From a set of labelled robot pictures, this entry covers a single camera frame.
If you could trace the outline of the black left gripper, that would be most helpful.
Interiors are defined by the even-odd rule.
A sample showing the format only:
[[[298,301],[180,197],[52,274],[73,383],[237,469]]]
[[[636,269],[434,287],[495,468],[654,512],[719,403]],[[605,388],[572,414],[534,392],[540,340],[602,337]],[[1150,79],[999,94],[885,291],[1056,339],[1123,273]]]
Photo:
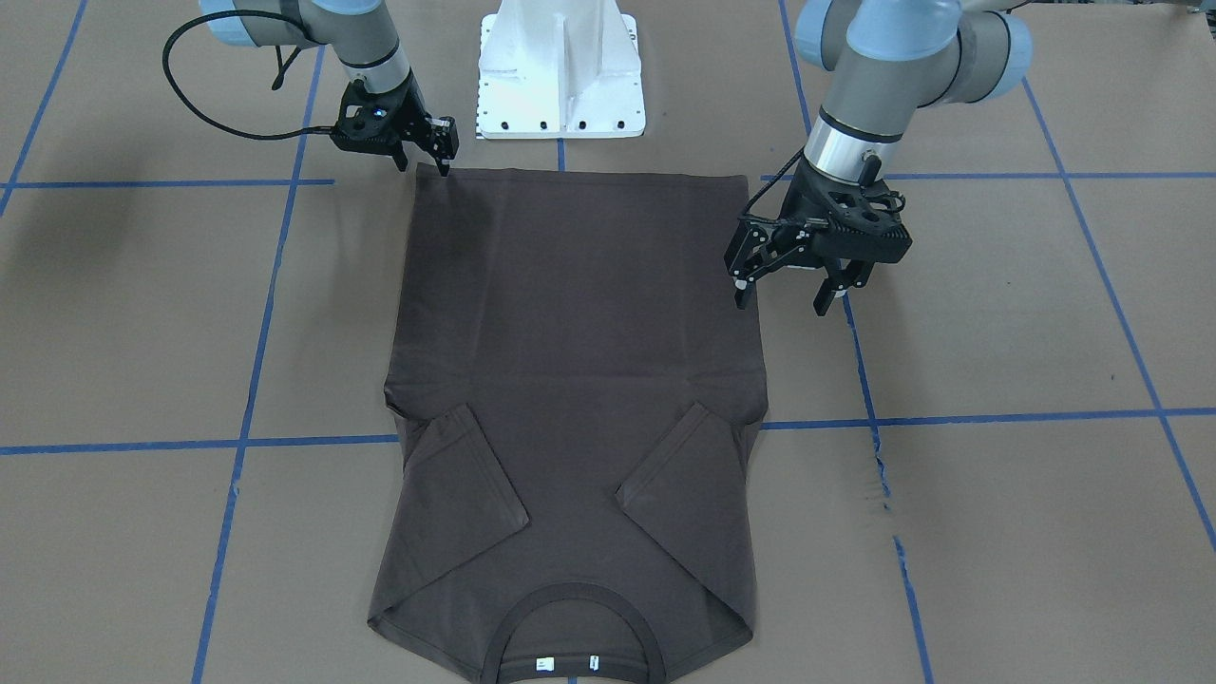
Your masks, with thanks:
[[[850,288],[865,288],[874,263],[903,259],[913,241],[903,222],[903,195],[885,181],[843,183],[790,159],[793,180],[775,219],[741,219],[724,256],[734,307],[747,309],[755,284],[783,267],[824,269],[814,298],[818,316]]]

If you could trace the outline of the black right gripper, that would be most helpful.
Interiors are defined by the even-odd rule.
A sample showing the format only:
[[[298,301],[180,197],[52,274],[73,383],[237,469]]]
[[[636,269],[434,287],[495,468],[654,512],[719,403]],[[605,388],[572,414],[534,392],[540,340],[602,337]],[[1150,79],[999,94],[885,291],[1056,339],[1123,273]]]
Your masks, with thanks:
[[[455,118],[429,116],[416,78],[387,92],[348,83],[330,139],[343,151],[390,157],[400,173],[409,172],[405,142],[413,142],[430,155],[443,178],[450,175],[460,146]]]

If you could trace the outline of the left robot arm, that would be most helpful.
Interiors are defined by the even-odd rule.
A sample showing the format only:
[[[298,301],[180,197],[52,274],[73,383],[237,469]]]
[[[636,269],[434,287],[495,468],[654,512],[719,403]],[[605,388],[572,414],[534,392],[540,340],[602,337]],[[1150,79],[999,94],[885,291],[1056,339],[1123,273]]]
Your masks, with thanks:
[[[985,103],[1021,82],[1034,37],[1012,1],[807,1],[793,44],[831,75],[807,141],[783,173],[779,213],[745,206],[724,256],[734,305],[783,268],[824,271],[818,315],[879,264],[907,256],[906,200],[886,166],[914,113],[931,105]]]

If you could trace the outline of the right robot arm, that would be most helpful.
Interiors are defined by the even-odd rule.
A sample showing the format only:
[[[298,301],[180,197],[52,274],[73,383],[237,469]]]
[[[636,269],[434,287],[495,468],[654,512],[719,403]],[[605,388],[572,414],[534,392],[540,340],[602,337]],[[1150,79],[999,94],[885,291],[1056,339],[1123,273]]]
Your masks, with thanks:
[[[390,9],[383,1],[199,1],[199,24],[219,43],[238,47],[291,47],[278,58],[274,89],[292,60],[309,47],[331,47],[347,71],[348,85],[337,122],[299,130],[325,135],[334,147],[390,157],[409,169],[405,146],[412,142],[447,176],[458,151],[454,118],[426,108]]]

